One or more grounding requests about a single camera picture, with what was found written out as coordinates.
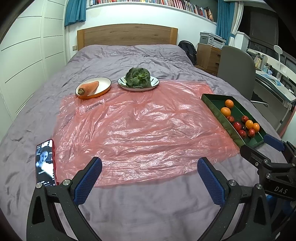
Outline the right blue gloved hand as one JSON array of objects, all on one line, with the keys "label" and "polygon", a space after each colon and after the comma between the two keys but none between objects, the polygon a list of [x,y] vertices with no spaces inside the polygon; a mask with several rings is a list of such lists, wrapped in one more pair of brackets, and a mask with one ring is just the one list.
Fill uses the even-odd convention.
[{"label": "right blue gloved hand", "polygon": [[273,197],[271,195],[267,195],[266,200],[268,203],[272,222],[275,221],[281,215],[283,215],[284,217],[287,217],[293,212],[293,208],[291,206],[290,201]]}]

